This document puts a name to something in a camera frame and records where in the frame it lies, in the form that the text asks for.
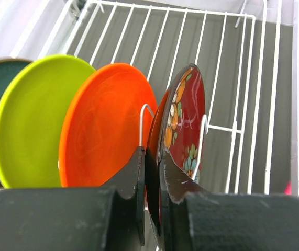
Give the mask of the red floral plate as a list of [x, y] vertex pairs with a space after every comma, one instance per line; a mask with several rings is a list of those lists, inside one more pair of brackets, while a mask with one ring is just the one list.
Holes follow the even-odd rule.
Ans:
[[168, 149], [177, 167], [199, 183], [201, 120], [205, 114], [205, 90], [201, 72], [194, 63], [182, 68], [165, 92], [150, 128], [145, 183], [150, 224], [157, 245], [162, 246], [159, 212], [159, 163]]

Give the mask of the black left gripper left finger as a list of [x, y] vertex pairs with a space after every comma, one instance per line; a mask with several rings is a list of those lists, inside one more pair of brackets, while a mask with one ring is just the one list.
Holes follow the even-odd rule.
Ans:
[[0, 250], [140, 250], [145, 149], [99, 187], [0, 191]]

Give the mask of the orange plate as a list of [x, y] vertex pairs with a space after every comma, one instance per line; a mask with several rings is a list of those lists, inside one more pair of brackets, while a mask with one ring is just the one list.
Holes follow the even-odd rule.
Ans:
[[146, 146], [158, 108], [147, 78], [127, 63], [95, 71], [72, 99], [61, 130], [62, 187], [101, 186]]

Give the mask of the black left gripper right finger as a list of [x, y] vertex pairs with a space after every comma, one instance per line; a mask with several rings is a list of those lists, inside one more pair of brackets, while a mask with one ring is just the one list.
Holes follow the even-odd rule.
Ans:
[[162, 250], [299, 250], [299, 197], [210, 193], [160, 162]]

